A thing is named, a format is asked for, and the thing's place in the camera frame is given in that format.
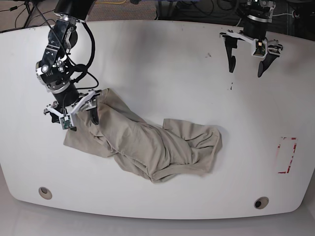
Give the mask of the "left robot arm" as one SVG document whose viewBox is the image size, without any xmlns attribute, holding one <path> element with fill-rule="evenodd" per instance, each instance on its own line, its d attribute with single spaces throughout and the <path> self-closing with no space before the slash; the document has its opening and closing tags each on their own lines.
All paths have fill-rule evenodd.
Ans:
<svg viewBox="0 0 315 236">
<path fill-rule="evenodd" d="M 228 59 L 228 69 L 234 72 L 236 57 L 232 54 L 233 49 L 237 49 L 238 41 L 245 41 L 251 46 L 251 55 L 261 58 L 258 66 L 257 76 L 260 78 L 270 67 L 275 59 L 280 57 L 283 45 L 278 40 L 268 40 L 266 32 L 268 24 L 272 22 L 273 12 L 276 3 L 271 0 L 248 0 L 245 7 L 241 7 L 244 20 L 244 27 L 239 32 L 228 30 L 221 32 L 224 39 Z"/>
</svg>

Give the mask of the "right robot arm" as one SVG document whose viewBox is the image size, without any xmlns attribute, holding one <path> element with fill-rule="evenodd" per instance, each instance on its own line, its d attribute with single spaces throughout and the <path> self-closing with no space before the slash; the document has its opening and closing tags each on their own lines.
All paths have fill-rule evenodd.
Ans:
<svg viewBox="0 0 315 236">
<path fill-rule="evenodd" d="M 55 101 L 44 109 L 53 123 L 63 130 L 76 130 L 76 114 L 88 111 L 94 125 L 99 123 L 97 98 L 100 91 L 96 86 L 87 87 L 87 93 L 75 86 L 86 75 L 95 58 L 95 38 L 86 21 L 95 5 L 94 0 L 60 0 L 54 10 L 59 17 L 50 27 L 48 45 L 42 59 L 36 64 L 36 76 L 41 84 L 52 93 Z M 91 55 L 87 64 L 76 64 L 70 58 L 70 50 L 78 40 L 77 23 L 81 23 L 91 40 Z"/>
</svg>

